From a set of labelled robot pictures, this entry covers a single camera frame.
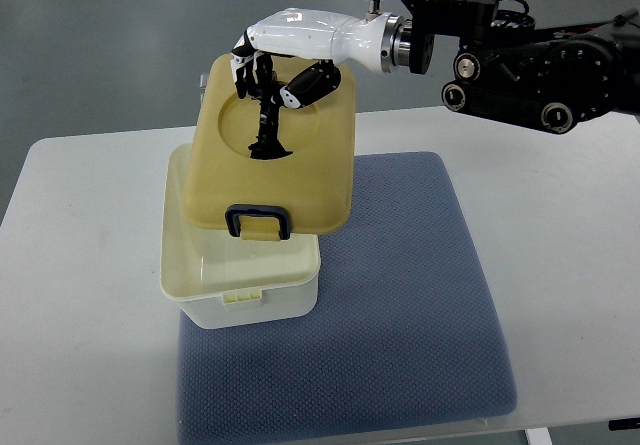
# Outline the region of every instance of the white plastic container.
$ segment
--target white plastic container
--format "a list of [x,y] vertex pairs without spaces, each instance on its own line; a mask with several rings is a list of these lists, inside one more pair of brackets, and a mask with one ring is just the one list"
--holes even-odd
[[162,229],[163,293],[202,328],[304,315],[318,295],[316,235],[263,242],[201,229],[185,217],[183,187],[191,145],[171,154]]

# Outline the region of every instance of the box lid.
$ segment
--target box lid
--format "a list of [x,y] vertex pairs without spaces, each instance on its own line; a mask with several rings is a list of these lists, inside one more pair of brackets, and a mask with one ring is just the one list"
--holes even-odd
[[[239,228],[243,238],[278,240],[287,232],[326,234],[349,216],[353,186],[355,85],[340,67],[338,89],[302,109],[280,109],[278,139],[288,156],[250,158],[260,103],[239,99],[230,55],[209,76],[185,185],[185,214],[201,228]],[[284,83],[311,61],[273,57]]]

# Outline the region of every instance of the blue mat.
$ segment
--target blue mat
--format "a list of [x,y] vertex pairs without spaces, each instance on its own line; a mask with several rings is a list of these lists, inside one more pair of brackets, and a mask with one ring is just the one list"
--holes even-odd
[[321,237],[316,307],[203,330],[182,315],[182,444],[257,444],[503,415],[500,324],[434,153],[356,158],[351,217]]

